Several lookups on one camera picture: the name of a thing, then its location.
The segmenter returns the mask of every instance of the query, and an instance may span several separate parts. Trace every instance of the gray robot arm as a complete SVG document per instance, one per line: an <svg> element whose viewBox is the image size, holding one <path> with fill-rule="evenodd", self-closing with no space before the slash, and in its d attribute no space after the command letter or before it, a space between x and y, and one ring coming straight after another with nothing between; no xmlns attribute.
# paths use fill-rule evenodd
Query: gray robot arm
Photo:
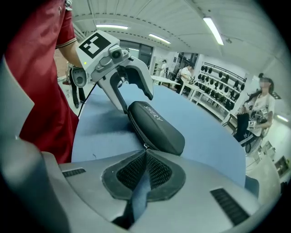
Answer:
<svg viewBox="0 0 291 233"><path fill-rule="evenodd" d="M121 80L118 70L122 68L128 82L136 84L150 100L153 98L153 81L146 64L122 50L119 42L98 30L80 44L77 54L92 80L98 82L118 110L127 113L126 103L117 87Z"/></svg>

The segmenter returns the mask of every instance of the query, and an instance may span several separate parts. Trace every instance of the white table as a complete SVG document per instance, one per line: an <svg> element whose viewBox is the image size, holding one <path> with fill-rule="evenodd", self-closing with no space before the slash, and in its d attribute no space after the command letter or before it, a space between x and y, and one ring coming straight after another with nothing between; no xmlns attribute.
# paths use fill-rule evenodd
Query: white table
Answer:
<svg viewBox="0 0 291 233"><path fill-rule="evenodd" d="M159 77L159 76L155 76L155 75L151 75L151 78L155 81L159 82L159 85L161 85L163 82L164 83L168 83L168 87L170 87L170 84L175 84L175 85L180 85L180 83L177 83L175 81L172 81L170 79L164 78L164 77Z"/></svg>

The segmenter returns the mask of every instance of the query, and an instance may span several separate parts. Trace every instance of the window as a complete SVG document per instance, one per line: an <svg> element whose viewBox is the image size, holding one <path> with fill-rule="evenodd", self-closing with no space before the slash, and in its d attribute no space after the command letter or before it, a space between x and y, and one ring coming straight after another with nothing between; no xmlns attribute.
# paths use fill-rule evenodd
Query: window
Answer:
<svg viewBox="0 0 291 233"><path fill-rule="evenodd" d="M140 43L135 43L132 41L120 41L120 47L122 49L129 49L130 54L143 61L149 69L153 47L146 46Z"/></svg>

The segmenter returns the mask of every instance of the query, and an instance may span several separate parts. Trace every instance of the fluorescent light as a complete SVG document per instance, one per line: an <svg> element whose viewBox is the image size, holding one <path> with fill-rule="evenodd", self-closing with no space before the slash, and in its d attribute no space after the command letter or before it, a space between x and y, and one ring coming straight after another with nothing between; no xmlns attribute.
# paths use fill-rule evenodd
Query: fluorescent light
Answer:
<svg viewBox="0 0 291 233"><path fill-rule="evenodd" d="M223 41L220 37L220 34L217 30L217 28L215 27L213 21L211 18L209 17L204 17L203 20L205 21L205 23L207 24L207 26L210 28L210 30L212 31L215 39L217 40L217 43L220 44L220 45L223 45Z"/></svg>
<svg viewBox="0 0 291 233"><path fill-rule="evenodd" d="M280 115L277 115L277 117L278 117L279 119L285 121L285 122L288 122L288 121L289 121L288 119L286 119L285 117L282 117L282 116L280 116Z"/></svg>
<svg viewBox="0 0 291 233"><path fill-rule="evenodd" d="M135 50L135 51L139 51L138 49L132 49L132 48L128 48L128 49L130 49L130 50Z"/></svg>
<svg viewBox="0 0 291 233"><path fill-rule="evenodd" d="M128 27L124 27L124 26L106 25L106 24L97 24L96 27L111 27L111 28L128 29Z"/></svg>
<svg viewBox="0 0 291 233"><path fill-rule="evenodd" d="M158 37L158 36L156 36L156 35L153 35L153 34L149 34L149 36L152 36L152 37L154 37L154 38L156 38L156 39L158 39L158 40L161 40L161 41L163 41L163 42L165 42L165 43L167 43L167 44L170 44L170 43L171 43L171 42L166 41L165 39L160 38L160 37Z"/></svg>

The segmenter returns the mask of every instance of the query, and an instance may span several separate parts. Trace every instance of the blue table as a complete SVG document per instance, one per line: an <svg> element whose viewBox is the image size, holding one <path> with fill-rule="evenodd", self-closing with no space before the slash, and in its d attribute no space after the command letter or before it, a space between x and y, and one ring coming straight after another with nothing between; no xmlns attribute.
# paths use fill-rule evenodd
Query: blue table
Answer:
<svg viewBox="0 0 291 233"><path fill-rule="evenodd" d="M244 187L245 152L222 125L199 106L165 86L154 85L149 101L136 85L124 84L120 92L129 106L147 101L185 137L182 157L207 164ZM111 157L144 149L130 125L98 86L89 96L75 134L72 162Z"/></svg>

